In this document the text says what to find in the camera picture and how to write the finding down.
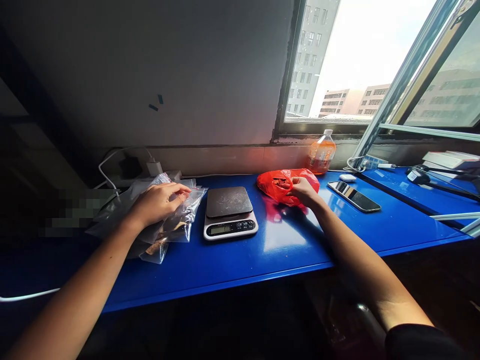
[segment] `hand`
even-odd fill
[[[323,201],[306,178],[292,177],[291,180],[293,187],[291,191],[287,193],[288,196],[293,195],[297,197],[303,205],[310,209],[317,205],[319,201]]]
[[[152,185],[140,194],[124,221],[143,230],[173,214],[188,199],[191,191],[187,186],[175,182]],[[173,194],[177,197],[169,201]]]

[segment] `person's left hand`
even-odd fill
[[[191,191],[187,186],[175,182],[152,185],[140,194],[125,221],[143,230],[173,214],[188,199]],[[177,197],[169,201],[172,194],[176,194]]]

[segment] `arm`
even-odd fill
[[[48,303],[6,359],[76,359],[137,235],[172,214],[190,191],[169,183],[151,186],[140,195],[119,227]],[[172,194],[178,196],[169,201]]]
[[[387,331],[406,323],[433,326],[388,265],[334,214],[307,179],[293,178],[289,195],[295,195],[313,211],[333,252],[376,305]]]

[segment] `plastic bottle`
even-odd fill
[[[332,139],[332,130],[325,130],[323,136],[310,146],[306,168],[317,175],[325,174],[330,167],[337,145]]]

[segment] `red plastic bag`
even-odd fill
[[[260,190],[267,194],[272,199],[288,206],[298,206],[301,204],[296,196],[287,196],[287,193],[292,189],[292,178],[300,177],[308,180],[312,188],[318,193],[320,183],[315,175],[308,169],[290,169],[290,170],[275,170],[264,172],[256,178],[256,185]],[[283,188],[280,184],[288,184],[288,188]]]

